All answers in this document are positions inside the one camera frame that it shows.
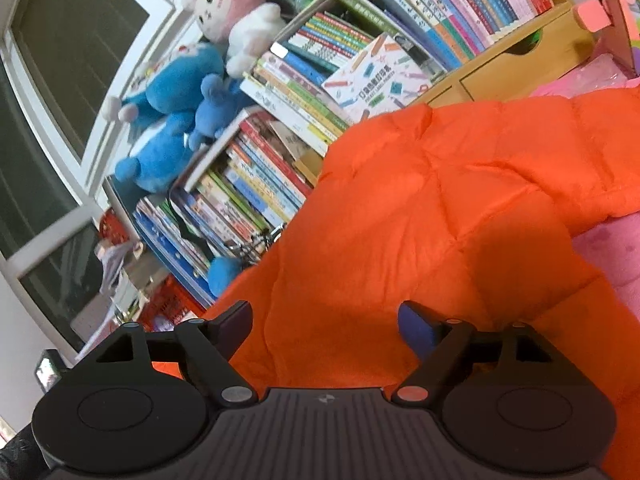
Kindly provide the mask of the white label paper box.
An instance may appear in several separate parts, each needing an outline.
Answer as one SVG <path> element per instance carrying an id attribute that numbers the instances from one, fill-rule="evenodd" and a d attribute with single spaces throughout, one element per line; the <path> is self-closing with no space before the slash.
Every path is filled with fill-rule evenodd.
<path id="1" fill-rule="evenodd" d="M 322 84 L 354 124 L 402 110 L 431 86 L 430 77 L 386 34 L 378 36 Z"/>

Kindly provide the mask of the wooden drawer organizer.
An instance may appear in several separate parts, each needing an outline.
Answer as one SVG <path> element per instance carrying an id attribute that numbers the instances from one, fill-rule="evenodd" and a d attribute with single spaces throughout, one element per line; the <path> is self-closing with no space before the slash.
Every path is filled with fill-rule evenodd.
<path id="1" fill-rule="evenodd" d="M 430 77 L 432 86 L 415 102 L 436 105 L 464 100 L 510 100 L 528 96 L 541 84 L 584 62 L 594 40 L 577 25 L 568 0 L 551 0 L 552 7 L 529 22 L 513 22 L 508 34 L 468 62 L 462 33 L 446 15 L 430 9 L 425 0 L 316 0 L 280 32 L 278 43 L 293 53 L 302 50 L 301 29 L 324 6 L 341 3 L 366 29 L 363 46 L 345 61 L 331 66 L 333 75 L 358 52 L 383 34 L 393 38 Z M 309 112 L 297 134 L 309 144 L 309 154 L 326 157 L 330 145 L 355 125 L 321 88 L 315 106 L 300 103 L 294 112 Z"/>

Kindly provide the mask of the large blue plush toy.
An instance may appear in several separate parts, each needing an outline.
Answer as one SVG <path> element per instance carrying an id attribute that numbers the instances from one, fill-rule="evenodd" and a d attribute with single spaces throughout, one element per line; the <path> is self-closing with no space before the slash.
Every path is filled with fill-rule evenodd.
<path id="1" fill-rule="evenodd" d="M 126 98 L 107 96 L 101 116 L 129 126 L 129 142 L 143 133 L 153 136 L 140 150 L 120 160 L 114 177 L 150 193 L 163 193 L 193 156 L 186 135 L 195 126 L 203 102 L 201 84 L 210 75 L 224 73 L 224 60 L 209 42 L 187 44 L 156 63 L 143 64 Z"/>

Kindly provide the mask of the blue plush ball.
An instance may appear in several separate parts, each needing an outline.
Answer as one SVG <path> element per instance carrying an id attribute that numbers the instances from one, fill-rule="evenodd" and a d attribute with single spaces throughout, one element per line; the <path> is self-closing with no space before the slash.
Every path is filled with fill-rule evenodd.
<path id="1" fill-rule="evenodd" d="M 207 273 L 207 284 L 212 295 L 219 298 L 242 271 L 243 263 L 238 258 L 215 258 Z"/>

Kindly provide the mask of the orange puffer jacket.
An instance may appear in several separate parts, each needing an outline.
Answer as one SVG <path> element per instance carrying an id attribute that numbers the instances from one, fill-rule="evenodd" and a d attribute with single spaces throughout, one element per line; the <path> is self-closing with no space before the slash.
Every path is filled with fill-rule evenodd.
<path id="1" fill-rule="evenodd" d="M 415 105 L 353 126 L 257 266 L 209 310 L 254 310 L 232 365 L 258 390 L 397 384 L 413 300 L 533 325 L 613 402 L 605 457 L 639 474 L 639 322 L 574 237 L 639 208 L 639 92 Z"/>

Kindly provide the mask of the pink plush doll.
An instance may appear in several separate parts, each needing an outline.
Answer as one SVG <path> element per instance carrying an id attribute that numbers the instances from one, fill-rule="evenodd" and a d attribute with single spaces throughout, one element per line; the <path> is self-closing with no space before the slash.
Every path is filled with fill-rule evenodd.
<path id="1" fill-rule="evenodd" d="M 214 44 L 227 41 L 233 26 L 266 0 L 181 0 L 202 35 Z"/>

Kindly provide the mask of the red plastic basket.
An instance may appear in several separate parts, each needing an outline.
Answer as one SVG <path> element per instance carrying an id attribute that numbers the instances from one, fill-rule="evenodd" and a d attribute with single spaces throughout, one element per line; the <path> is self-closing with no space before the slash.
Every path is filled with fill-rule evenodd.
<path id="1" fill-rule="evenodd" d="M 100 293 L 110 300 L 118 325 L 137 322 L 148 332 L 169 332 L 204 309 L 140 240 L 134 240 L 112 210 L 99 224 L 96 256 L 102 264 Z"/>

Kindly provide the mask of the pink bunny towel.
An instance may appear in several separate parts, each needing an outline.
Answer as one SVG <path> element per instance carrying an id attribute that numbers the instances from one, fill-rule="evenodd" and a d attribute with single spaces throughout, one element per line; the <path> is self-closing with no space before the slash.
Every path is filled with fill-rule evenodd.
<path id="1" fill-rule="evenodd" d="M 629 76 L 611 53 L 598 54 L 560 79 L 543 84 L 532 96 L 571 98 L 609 88 L 638 87 L 639 78 Z M 608 220 L 575 237 L 573 246 L 611 282 L 618 298 L 639 316 L 639 214 Z"/>

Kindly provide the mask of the small blue plush toy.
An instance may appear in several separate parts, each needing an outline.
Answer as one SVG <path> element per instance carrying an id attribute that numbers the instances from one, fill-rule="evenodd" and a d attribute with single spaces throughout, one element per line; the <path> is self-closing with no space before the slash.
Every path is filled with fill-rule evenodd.
<path id="1" fill-rule="evenodd" d="M 244 108 L 254 101 L 240 89 L 241 81 L 223 80 L 216 74 L 207 75 L 201 84 L 203 101 L 195 112 L 194 129 L 188 144 L 196 151 L 203 143 L 218 139 Z"/>

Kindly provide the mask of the black binder clips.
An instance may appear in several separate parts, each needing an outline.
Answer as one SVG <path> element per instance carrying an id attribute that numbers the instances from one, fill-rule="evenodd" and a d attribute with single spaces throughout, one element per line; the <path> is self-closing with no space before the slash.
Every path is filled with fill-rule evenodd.
<path id="1" fill-rule="evenodd" d="M 252 266 L 265 255 L 272 245 L 280 238 L 286 228 L 286 223 L 277 228 L 265 229 L 252 236 L 249 242 L 243 242 L 231 247 L 231 253 L 240 259 L 244 266 Z"/>

